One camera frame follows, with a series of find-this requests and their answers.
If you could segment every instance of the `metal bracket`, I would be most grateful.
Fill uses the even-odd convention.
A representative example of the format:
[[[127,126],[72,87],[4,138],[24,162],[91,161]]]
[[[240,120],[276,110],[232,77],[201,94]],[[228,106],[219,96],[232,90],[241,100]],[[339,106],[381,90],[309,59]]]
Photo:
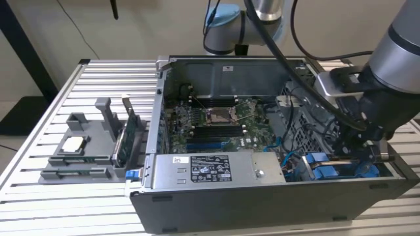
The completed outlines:
[[[304,105],[304,104],[300,103],[300,100],[296,97],[288,96],[288,95],[277,96],[276,100],[277,100],[279,105],[281,107],[291,107],[291,101],[293,103],[293,107],[300,107],[301,105]]]

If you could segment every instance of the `black cord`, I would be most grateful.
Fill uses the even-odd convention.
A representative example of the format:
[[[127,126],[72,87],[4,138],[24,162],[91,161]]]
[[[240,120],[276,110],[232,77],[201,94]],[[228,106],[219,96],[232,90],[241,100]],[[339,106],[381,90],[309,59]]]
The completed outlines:
[[[364,131],[367,129],[367,125],[363,122],[356,122],[348,115],[345,115],[327,100],[325,98],[317,93],[317,91],[307,84],[307,82],[300,78],[296,74],[296,71],[288,65],[287,58],[284,57],[276,42],[273,41],[269,33],[265,30],[264,24],[256,14],[252,0],[245,0],[247,6],[247,13],[248,17],[253,23],[253,26],[267,44],[267,47],[276,57],[280,65],[284,67],[288,75],[291,76],[292,80],[299,84],[300,87],[308,92],[308,94],[316,99],[320,105],[325,108],[325,110],[340,120],[345,125],[352,127],[356,130]]]
[[[333,152],[333,150],[332,150],[331,146],[329,146],[328,143],[327,143],[325,136],[327,136],[327,132],[328,132],[329,127],[331,127],[331,125],[332,125],[333,122],[335,122],[335,119],[332,119],[332,120],[327,123],[324,132],[323,132],[323,134],[321,134],[323,144],[324,144],[324,146],[328,148],[328,151],[329,151],[331,153]]]
[[[76,25],[76,23],[75,23],[72,17],[71,17],[69,14],[67,13],[67,11],[65,11],[65,9],[64,9],[61,3],[60,3],[60,0],[56,0],[56,1],[57,1],[59,5],[60,5],[63,11],[64,11],[64,14],[67,15],[68,19],[72,21],[72,23],[73,23],[73,25],[75,25],[75,27],[76,27],[76,29],[77,29],[77,31],[79,31],[79,34],[80,34],[80,36],[81,36],[81,39],[84,40],[84,43],[85,43],[87,46],[91,48],[91,50],[92,50],[92,52],[95,53],[97,59],[100,59],[100,58],[99,58],[99,55],[97,55],[97,53],[96,53],[96,51],[92,49],[91,45],[89,45],[88,42],[85,41],[84,34],[81,33],[81,31],[80,31],[80,29],[79,29],[79,27],[77,27],[77,25]]]
[[[295,107],[293,107],[293,102],[292,102],[292,98],[291,98],[291,111],[289,111],[289,120],[288,120],[288,125],[287,125],[287,130],[284,131],[284,134],[283,134],[283,137],[281,137],[281,148],[285,152],[291,152],[284,143],[285,143],[285,140],[287,140],[287,136],[288,136],[288,133],[289,133],[289,130],[291,130],[291,127],[292,127],[292,122],[293,122],[293,112],[295,112]]]
[[[12,150],[12,151],[17,151],[16,149],[13,149],[13,148],[11,148],[11,147],[8,147],[8,146],[4,146],[4,145],[1,145],[1,144],[0,144],[0,147],[7,148],[7,149],[9,149],[9,150]]]
[[[205,48],[205,38],[207,38],[209,30],[211,30],[211,24],[212,24],[212,22],[215,20],[219,4],[220,4],[220,0],[217,0],[216,6],[215,6],[215,8],[213,8],[213,10],[212,10],[212,12],[209,14],[209,19],[207,20],[207,27],[205,27],[205,30],[204,30],[204,37],[203,37],[203,47],[204,48]]]
[[[300,41],[297,39],[296,36],[296,30],[295,30],[295,12],[296,12],[296,6],[297,6],[297,0],[293,1],[292,4],[292,9],[291,9],[291,32],[292,32],[292,37],[293,37],[293,41],[296,43],[296,46],[299,47],[299,49],[301,50],[303,54],[311,58],[312,60],[337,60],[337,59],[344,59],[344,58],[352,58],[352,57],[357,57],[357,56],[364,56],[364,55],[371,55],[373,53],[373,51],[363,51],[359,53],[351,53],[351,54],[345,54],[345,55],[340,55],[340,56],[335,56],[335,57],[327,57],[327,58],[320,58],[313,56],[312,54],[308,53],[308,51],[303,48],[303,45],[300,44]]]
[[[207,18],[208,18],[209,9],[211,9],[211,0],[208,1],[208,9],[207,9],[207,11],[205,11],[205,16],[204,16],[203,35],[205,34],[205,21],[207,21]]]

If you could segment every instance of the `metal case panel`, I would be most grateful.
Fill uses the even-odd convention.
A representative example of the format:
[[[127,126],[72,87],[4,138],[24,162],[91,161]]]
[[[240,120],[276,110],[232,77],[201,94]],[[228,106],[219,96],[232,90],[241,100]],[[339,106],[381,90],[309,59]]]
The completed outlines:
[[[220,160],[220,171],[217,170],[219,164],[209,162],[203,163],[205,173],[211,179],[205,182],[205,175],[192,175],[195,173],[193,161],[195,157],[224,156]],[[231,181],[219,181],[219,177],[212,180],[212,175],[224,174],[229,177]],[[221,187],[245,187],[261,186],[268,184],[285,183],[283,172],[279,165],[277,156],[273,152],[252,153],[251,151],[240,152],[217,152],[217,153],[189,153],[189,154],[169,154],[157,155],[155,160],[153,169],[153,182],[152,189],[181,190],[181,189],[212,189]]]

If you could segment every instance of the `aluminum extrusion table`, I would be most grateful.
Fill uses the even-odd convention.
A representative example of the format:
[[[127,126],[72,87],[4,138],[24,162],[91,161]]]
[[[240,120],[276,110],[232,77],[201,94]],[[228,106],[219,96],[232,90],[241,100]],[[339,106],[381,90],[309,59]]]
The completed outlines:
[[[347,66],[341,61],[320,64],[325,70]],[[37,181],[48,156],[53,154],[68,128],[68,114],[84,112],[87,119],[101,119],[93,106],[97,97],[112,98],[112,111],[125,119],[120,97],[128,94],[136,113],[143,119],[151,119],[155,75],[153,61],[92,60],[77,66],[0,176],[1,236],[148,235],[125,197],[124,183],[39,185]],[[391,144],[415,172],[420,173],[420,127],[413,121],[397,129]],[[420,235],[420,186],[399,199],[375,204],[353,221],[183,235],[300,234]]]

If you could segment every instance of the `blue latch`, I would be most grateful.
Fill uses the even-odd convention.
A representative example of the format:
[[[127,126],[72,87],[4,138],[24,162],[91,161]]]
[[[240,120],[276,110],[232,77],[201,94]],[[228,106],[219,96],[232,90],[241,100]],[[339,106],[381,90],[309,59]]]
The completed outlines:
[[[140,179],[140,170],[129,170],[125,172],[125,179],[139,180]]]

